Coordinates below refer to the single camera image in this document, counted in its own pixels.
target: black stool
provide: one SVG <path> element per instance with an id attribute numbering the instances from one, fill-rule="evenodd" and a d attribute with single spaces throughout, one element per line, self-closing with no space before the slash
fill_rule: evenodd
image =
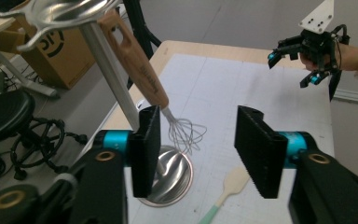
<path id="1" fill-rule="evenodd" d="M 15 179 L 23 180 L 27 176 L 21 168 L 30 168 L 45 162 L 55 173 L 66 172 L 67 166 L 57 166 L 50 159 L 56 154 L 65 136 L 72 136 L 85 145 L 88 138 L 85 134 L 77 135 L 64 131 L 64 122 L 56 119 L 34 118 L 34 98 L 26 91 L 17 90 L 0 94 L 0 141 L 18 133 L 20 136 L 10 149 L 10 159 L 15 167 Z M 51 127 L 56 126 L 59 133 L 49 136 Z M 34 129 L 42 130 L 37 134 Z M 24 155 L 18 159 L 16 149 L 19 144 L 26 148 Z M 43 158 L 29 164 L 24 162 L 36 151 L 40 151 Z"/>

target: printed logo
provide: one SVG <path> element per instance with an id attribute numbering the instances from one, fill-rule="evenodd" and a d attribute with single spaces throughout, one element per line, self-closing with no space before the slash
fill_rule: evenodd
<path id="1" fill-rule="evenodd" d="M 46 52 L 49 58 L 52 58 L 60 53 L 63 48 L 63 33 L 62 31 L 51 32 L 40 43 L 43 44 L 42 50 Z"/>

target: whisk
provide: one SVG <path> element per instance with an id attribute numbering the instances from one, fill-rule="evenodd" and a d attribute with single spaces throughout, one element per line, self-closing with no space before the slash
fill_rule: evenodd
<path id="1" fill-rule="evenodd" d="M 114 10 L 110 10 L 98 20 L 98 23 L 132 82 L 138 87 L 149 104 L 160 105 L 162 114 L 170 124 L 168 133 L 174 146 L 183 153 L 190 155 L 192 149 L 200 150 L 198 142 L 202 140 L 207 128 L 194 124 L 189 119 L 177 119 L 172 114 L 167 93 L 159 82 L 156 72 L 120 16 Z M 123 36 L 121 43 L 118 43 L 112 34 L 112 30 L 116 28 Z"/>

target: metal whisk wires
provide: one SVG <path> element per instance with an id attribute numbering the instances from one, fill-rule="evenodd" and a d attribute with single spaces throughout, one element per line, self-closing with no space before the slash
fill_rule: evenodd
<path id="1" fill-rule="evenodd" d="M 168 135 L 176 148 L 190 155 L 193 149 L 200 150 L 198 142 L 207 131 L 205 126 L 194 124 L 189 119 L 177 119 L 169 107 L 163 108 L 161 112 L 170 124 Z"/>

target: human hand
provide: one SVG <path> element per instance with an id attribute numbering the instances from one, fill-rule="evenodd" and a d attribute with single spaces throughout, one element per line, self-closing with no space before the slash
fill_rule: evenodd
<path id="1" fill-rule="evenodd" d="M 336 45 L 336 60 L 339 69 L 344 71 L 358 71 L 358 48 L 350 45 Z M 300 53 L 300 60 L 310 71 L 318 69 L 318 65 L 312 62 L 307 55 Z M 330 56 L 324 55 L 324 63 L 330 63 Z"/>

